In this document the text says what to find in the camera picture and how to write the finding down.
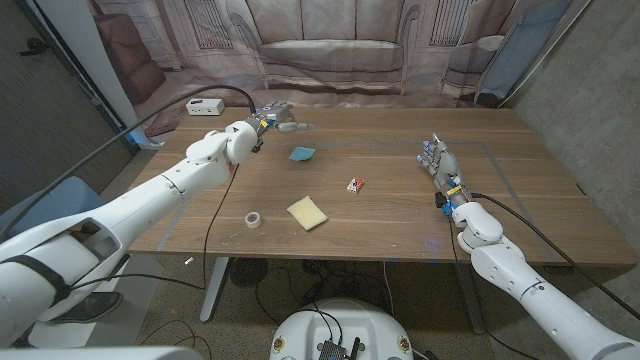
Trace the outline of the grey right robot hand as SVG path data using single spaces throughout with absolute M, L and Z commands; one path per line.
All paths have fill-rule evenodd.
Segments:
M 437 133 L 432 134 L 431 141 L 423 142 L 423 152 L 416 156 L 416 160 L 432 176 L 437 189 L 436 207 L 446 216 L 451 216 L 457 207 L 473 200 L 454 154 Z

